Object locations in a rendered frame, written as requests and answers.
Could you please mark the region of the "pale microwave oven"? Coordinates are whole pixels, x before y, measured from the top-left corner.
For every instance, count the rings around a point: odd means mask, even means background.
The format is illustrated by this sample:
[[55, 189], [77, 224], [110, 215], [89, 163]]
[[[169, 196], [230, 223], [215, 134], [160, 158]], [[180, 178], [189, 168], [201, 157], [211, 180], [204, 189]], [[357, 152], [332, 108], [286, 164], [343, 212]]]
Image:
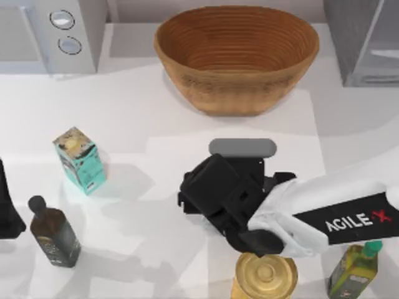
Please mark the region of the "pale microwave oven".
[[[49, 14], [66, 10], [75, 18], [70, 30], [55, 28]], [[0, 74], [94, 74], [102, 51], [107, 0], [0, 0]], [[59, 50], [72, 36], [82, 44], [77, 55]]]

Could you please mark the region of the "green bottle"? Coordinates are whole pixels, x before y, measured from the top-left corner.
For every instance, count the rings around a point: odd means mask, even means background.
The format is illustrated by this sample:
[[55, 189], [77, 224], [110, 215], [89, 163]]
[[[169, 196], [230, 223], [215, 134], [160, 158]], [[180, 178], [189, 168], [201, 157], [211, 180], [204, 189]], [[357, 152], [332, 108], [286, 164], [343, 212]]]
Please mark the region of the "green bottle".
[[357, 299], [378, 273], [381, 240], [351, 245], [329, 277], [329, 299]]

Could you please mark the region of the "small round microwave knob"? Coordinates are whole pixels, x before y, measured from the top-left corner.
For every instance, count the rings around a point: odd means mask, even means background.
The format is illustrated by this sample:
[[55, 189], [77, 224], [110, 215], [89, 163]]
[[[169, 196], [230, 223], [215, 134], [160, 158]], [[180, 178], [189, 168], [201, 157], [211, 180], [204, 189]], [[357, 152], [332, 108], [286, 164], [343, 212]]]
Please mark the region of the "small round microwave knob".
[[72, 36], [58, 39], [57, 45], [59, 50], [67, 55], [77, 55], [82, 51], [81, 42]]

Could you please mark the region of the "brown woven basket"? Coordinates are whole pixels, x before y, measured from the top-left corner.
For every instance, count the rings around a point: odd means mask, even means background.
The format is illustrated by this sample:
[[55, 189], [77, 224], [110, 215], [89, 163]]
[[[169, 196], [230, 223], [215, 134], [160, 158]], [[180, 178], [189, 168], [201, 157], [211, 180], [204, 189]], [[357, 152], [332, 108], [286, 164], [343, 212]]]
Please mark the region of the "brown woven basket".
[[213, 116], [254, 116], [305, 75], [319, 35], [303, 19], [261, 6], [206, 6], [163, 22], [155, 51], [177, 91]]

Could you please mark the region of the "gold can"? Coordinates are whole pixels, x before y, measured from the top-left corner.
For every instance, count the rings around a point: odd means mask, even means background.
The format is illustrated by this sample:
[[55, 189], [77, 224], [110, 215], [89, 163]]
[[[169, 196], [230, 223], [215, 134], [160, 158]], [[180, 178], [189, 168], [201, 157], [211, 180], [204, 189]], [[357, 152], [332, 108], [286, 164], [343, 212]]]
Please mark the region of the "gold can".
[[243, 253], [236, 262], [230, 299], [291, 299], [297, 281], [293, 259]]

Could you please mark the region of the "large round microwave knob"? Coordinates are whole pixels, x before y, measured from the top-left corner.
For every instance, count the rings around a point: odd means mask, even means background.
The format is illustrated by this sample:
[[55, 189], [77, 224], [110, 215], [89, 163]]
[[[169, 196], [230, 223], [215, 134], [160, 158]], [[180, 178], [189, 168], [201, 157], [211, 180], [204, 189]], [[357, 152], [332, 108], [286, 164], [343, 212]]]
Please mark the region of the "large round microwave knob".
[[66, 10], [53, 11], [49, 14], [51, 24], [60, 30], [70, 30], [75, 26], [74, 16]]

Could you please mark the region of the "pale grey rounded box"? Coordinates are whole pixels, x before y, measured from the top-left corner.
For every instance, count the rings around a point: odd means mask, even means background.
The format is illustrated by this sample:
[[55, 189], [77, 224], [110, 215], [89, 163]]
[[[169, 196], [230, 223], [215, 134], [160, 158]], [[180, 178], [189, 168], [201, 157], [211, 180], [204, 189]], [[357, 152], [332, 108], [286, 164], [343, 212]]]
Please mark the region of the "pale grey rounded box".
[[277, 145], [269, 138], [215, 138], [208, 146], [210, 154], [224, 157], [270, 158]]

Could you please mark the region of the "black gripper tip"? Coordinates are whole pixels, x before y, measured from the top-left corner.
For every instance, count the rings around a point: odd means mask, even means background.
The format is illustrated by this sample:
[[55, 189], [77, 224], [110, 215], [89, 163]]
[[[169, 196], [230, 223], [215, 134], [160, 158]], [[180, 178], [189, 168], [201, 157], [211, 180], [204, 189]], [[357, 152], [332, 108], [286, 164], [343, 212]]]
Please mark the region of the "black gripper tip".
[[26, 224], [12, 203], [0, 158], [0, 240], [16, 239], [25, 231]]

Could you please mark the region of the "teal carton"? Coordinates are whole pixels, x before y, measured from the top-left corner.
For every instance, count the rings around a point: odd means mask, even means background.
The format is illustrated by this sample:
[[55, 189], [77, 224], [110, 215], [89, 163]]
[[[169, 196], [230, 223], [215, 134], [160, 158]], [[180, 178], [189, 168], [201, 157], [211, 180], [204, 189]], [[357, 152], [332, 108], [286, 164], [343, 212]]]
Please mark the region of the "teal carton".
[[106, 181], [97, 145], [72, 127], [53, 141], [66, 176], [86, 195]]

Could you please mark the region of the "dark glass bottle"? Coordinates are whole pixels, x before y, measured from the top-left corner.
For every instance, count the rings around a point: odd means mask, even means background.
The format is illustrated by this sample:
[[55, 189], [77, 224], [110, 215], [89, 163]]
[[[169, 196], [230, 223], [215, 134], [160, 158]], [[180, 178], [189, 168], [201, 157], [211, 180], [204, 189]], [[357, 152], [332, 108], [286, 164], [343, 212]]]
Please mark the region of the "dark glass bottle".
[[28, 206], [34, 214], [30, 231], [49, 262], [56, 267], [75, 267], [81, 245], [65, 214], [48, 207], [39, 195], [32, 196]]

